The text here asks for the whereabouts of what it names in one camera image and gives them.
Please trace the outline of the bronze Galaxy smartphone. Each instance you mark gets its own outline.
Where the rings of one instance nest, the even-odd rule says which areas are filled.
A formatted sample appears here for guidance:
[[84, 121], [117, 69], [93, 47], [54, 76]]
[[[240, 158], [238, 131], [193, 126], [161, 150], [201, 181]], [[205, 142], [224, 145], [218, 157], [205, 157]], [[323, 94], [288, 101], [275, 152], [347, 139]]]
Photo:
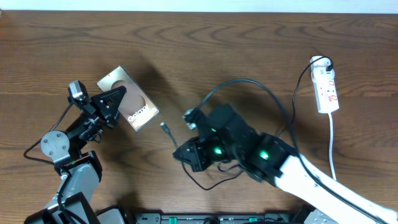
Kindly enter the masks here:
[[122, 66], [105, 75], [97, 82], [97, 86], [103, 92], [120, 86], [126, 88], [119, 105], [119, 112], [135, 131], [143, 128], [160, 114], [160, 109]]

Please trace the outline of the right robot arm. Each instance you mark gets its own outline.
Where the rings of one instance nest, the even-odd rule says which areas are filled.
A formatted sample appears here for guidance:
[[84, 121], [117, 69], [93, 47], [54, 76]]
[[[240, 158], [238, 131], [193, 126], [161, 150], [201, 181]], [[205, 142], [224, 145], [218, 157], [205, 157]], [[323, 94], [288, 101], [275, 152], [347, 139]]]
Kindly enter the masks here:
[[194, 108], [183, 119], [198, 136], [173, 156], [193, 172], [216, 162], [236, 161], [250, 178], [301, 198], [337, 223], [397, 223], [396, 211], [333, 180], [280, 138], [257, 133], [230, 105], [221, 105], [209, 115]]

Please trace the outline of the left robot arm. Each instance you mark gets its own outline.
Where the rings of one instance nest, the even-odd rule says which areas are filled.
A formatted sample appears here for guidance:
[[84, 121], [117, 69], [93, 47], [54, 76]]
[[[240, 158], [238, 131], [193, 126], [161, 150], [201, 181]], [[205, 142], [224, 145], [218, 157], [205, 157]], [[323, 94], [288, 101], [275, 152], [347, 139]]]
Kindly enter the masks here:
[[113, 205], [95, 212], [90, 201], [102, 179], [103, 168], [95, 151], [82, 152], [89, 142], [101, 142], [105, 128], [118, 123], [119, 105], [126, 88], [119, 86], [95, 96], [89, 96], [80, 81], [68, 87], [68, 102], [76, 106], [80, 116], [64, 131], [53, 127], [37, 145], [48, 157], [62, 183], [46, 206], [28, 216], [26, 223], [132, 223], [131, 216], [120, 206]]

